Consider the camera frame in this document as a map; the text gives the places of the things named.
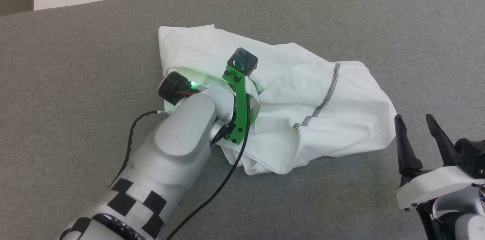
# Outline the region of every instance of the stitched seam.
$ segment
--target stitched seam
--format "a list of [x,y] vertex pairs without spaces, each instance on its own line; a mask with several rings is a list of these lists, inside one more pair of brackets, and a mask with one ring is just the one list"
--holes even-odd
[[338,70],[339,69],[340,69],[340,63],[336,63],[335,68],[334,68],[334,74],[333,74],[333,77],[332,77],[332,83],[330,84],[329,91],[327,91],[327,95],[325,96],[325,99],[320,104],[320,106],[317,106],[317,108],[315,109],[315,111],[313,112],[313,114],[311,116],[305,117],[305,119],[303,120],[303,122],[301,124],[295,123],[293,125],[293,128],[298,129],[298,128],[300,128],[301,125],[308,126],[308,123],[310,122],[310,120],[313,117],[317,117],[318,114],[320,114],[320,111],[322,111],[322,109],[329,103],[330,98],[332,97],[332,95],[335,91],[336,83],[338,81]]

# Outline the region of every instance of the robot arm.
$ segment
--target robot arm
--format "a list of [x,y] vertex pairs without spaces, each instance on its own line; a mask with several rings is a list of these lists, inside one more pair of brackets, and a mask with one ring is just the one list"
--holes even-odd
[[[242,155],[249,127],[258,111],[258,105],[250,106],[250,97],[246,95],[246,88],[253,86],[247,77],[247,58],[257,61],[240,48],[231,58],[237,63],[228,62],[228,68],[234,68],[230,84],[236,97],[216,86],[197,88],[177,72],[169,74],[161,83],[159,95],[177,105],[177,110],[132,154],[102,198],[72,221],[59,239],[158,239],[165,223],[199,177],[215,142],[225,138],[239,144],[244,140],[238,160]],[[224,186],[237,162],[208,201]]]
[[430,240],[485,239],[480,189],[485,184],[485,142],[461,139],[453,146],[432,115],[426,115],[426,121],[443,159],[443,167],[436,170],[422,170],[402,117],[395,117],[402,175],[399,207],[405,211],[416,208]]

